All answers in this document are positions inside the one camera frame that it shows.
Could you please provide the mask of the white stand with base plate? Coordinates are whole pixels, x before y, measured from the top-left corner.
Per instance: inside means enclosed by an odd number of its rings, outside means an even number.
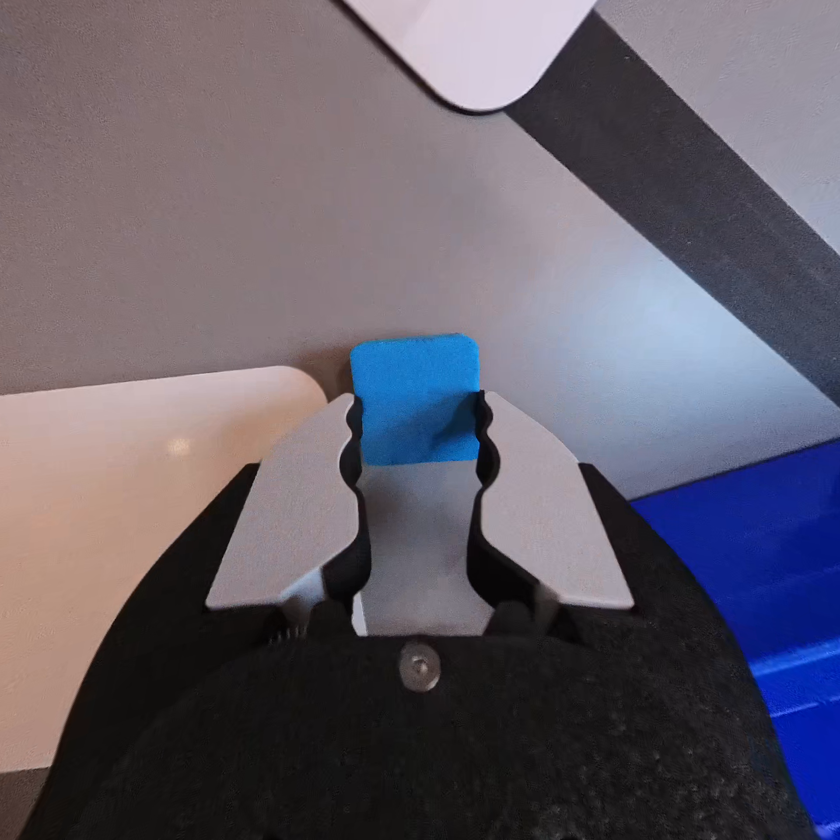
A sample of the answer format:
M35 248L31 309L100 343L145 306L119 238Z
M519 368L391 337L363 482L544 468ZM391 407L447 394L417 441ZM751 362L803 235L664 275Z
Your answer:
M345 1L433 94L495 112L528 93L596 1Z

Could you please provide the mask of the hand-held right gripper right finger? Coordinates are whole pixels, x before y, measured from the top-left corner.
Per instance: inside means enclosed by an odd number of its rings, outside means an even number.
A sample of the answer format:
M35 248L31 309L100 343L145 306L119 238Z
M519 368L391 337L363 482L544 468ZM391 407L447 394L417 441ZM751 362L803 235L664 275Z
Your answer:
M491 607L517 602L625 613L634 596L585 482L582 464L547 428L496 392L476 397L479 490L466 571Z

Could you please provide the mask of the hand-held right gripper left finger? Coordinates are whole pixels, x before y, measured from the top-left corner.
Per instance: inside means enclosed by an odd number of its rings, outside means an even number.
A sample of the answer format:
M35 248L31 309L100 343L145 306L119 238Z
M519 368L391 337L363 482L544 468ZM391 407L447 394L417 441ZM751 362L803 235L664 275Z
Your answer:
M205 605L275 606L302 624L334 601L350 616L371 575L371 540L358 488L361 401L333 399L282 437L259 464Z

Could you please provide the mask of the white whiteboard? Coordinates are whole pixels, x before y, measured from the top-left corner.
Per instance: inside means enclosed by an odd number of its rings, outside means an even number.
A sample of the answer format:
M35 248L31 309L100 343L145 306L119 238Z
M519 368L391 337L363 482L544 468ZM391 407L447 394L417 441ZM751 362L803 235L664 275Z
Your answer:
M162 553L325 407L289 366L1 398L1 771L52 764L89 664Z

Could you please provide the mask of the blue whiteboard eraser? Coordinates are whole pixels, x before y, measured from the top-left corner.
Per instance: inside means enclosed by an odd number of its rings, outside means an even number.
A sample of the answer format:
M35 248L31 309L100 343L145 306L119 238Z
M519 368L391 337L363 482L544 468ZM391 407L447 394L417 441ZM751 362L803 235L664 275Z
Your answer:
M350 352L368 466L474 461L480 350L462 333L360 343Z

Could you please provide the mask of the blue plastic bin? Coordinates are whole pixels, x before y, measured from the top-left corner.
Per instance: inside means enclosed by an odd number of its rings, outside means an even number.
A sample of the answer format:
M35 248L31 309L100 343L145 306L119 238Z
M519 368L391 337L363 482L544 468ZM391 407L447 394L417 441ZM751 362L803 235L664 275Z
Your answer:
M734 632L818 836L838 838L838 441L633 506Z

